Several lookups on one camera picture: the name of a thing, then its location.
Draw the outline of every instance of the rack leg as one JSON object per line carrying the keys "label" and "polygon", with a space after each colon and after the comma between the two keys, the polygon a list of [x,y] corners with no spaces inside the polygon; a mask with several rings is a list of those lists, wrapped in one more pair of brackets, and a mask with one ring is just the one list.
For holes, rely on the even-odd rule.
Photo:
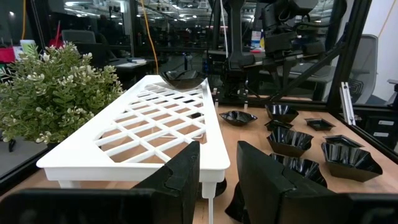
{"label": "rack leg", "polygon": [[59,180],[58,183],[62,189],[80,188],[79,181]]}
{"label": "rack leg", "polygon": [[214,209],[213,209],[213,199],[216,196],[216,182],[204,182],[202,183],[201,196],[203,198],[208,198],[209,200],[209,224],[214,223]]}

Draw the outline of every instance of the white plastic dish rack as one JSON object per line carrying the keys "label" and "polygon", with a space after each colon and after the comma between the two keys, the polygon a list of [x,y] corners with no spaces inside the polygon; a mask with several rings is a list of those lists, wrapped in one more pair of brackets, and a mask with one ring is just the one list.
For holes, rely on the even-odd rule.
{"label": "white plastic dish rack", "polygon": [[83,180],[141,181],[170,160],[168,151],[176,154],[197,139],[202,197],[209,199],[213,223],[216,183],[224,180],[230,163],[207,80],[180,91],[158,75],[144,77],[37,166],[62,188],[79,188]]}

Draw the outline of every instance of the yellow cable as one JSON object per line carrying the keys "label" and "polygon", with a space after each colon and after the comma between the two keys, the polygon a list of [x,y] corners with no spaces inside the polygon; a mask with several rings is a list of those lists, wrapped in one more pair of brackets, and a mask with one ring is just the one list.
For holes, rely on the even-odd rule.
{"label": "yellow cable", "polygon": [[23,16],[22,19],[22,38],[21,40],[25,39],[25,28],[26,28],[26,0],[24,0],[24,8],[23,8]]}
{"label": "yellow cable", "polygon": [[141,4],[142,4],[142,10],[144,11],[144,17],[145,17],[145,24],[147,26],[147,33],[148,33],[148,37],[149,37],[149,42],[152,46],[152,51],[154,52],[154,56],[155,56],[155,63],[156,63],[156,74],[159,74],[159,66],[157,64],[157,57],[156,57],[156,51],[155,51],[155,46],[154,43],[152,42],[152,38],[150,37],[150,32],[149,32],[149,25],[148,25],[148,18],[147,18],[147,13],[145,12],[145,6],[144,6],[144,0],[141,0]]}

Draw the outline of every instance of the green leafy plant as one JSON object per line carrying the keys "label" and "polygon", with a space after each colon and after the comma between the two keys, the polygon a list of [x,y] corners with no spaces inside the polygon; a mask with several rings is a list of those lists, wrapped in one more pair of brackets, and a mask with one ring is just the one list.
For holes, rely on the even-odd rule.
{"label": "green leafy plant", "polygon": [[43,55],[20,54],[21,61],[0,70],[0,128],[3,140],[17,136],[35,142],[61,142],[123,91],[115,69],[90,66],[73,44],[46,48]]}

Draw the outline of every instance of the black square dish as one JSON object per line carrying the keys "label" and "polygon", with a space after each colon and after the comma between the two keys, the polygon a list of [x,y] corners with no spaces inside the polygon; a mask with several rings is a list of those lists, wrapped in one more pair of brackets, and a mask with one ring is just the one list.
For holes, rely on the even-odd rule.
{"label": "black square dish", "polygon": [[322,143],[322,151],[334,177],[365,182],[383,174],[368,151],[328,143]]}
{"label": "black square dish", "polygon": [[206,79],[206,74],[195,70],[162,72],[160,76],[167,84],[179,90],[196,88]]}
{"label": "black square dish", "polygon": [[271,148],[278,154],[300,157],[311,148],[313,136],[285,128],[275,128],[267,137]]}
{"label": "black square dish", "polygon": [[364,147],[360,143],[347,138],[344,135],[337,135],[337,136],[325,136],[323,137],[327,143],[335,144],[337,146],[347,146],[347,147]]}
{"label": "black square dish", "polygon": [[290,129],[293,127],[292,124],[283,123],[283,122],[277,121],[277,120],[272,120],[272,121],[266,123],[264,126],[267,127],[268,131],[273,131],[277,127],[286,128],[286,129]]}
{"label": "black square dish", "polygon": [[324,187],[328,187],[325,178],[322,176],[321,171],[319,170],[319,163],[308,159],[282,156],[274,153],[269,156],[291,170],[296,171],[304,178],[310,179]]}
{"label": "black square dish", "polygon": [[306,119],[307,125],[316,131],[330,131],[335,126],[324,119]]}
{"label": "black square dish", "polygon": [[220,116],[233,126],[245,126],[250,122],[257,120],[257,117],[242,111],[229,111],[221,113]]}
{"label": "black square dish", "polygon": [[299,115],[299,112],[287,105],[266,105],[266,109],[270,119],[284,123],[292,122]]}

